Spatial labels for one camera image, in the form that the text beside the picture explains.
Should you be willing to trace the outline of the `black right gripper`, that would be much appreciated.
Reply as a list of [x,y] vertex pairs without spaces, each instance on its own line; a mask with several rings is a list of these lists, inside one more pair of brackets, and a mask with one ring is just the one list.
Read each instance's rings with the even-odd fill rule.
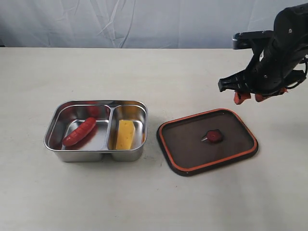
[[284,35],[273,32],[267,45],[251,49],[248,66],[218,81],[219,91],[236,91],[234,103],[242,104],[255,94],[259,103],[280,96],[306,80],[307,70],[296,70],[298,64],[308,64],[308,34],[296,35],[289,30]]

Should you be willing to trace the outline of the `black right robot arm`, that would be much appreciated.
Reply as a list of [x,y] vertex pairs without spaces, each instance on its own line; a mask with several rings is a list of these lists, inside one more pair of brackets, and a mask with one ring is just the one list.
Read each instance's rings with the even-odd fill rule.
[[273,30],[239,32],[232,38],[233,49],[251,49],[248,66],[218,81],[219,91],[233,90],[234,102],[242,104],[255,95],[257,102],[279,96],[303,83],[308,71],[296,70],[308,64],[308,5],[280,11]]

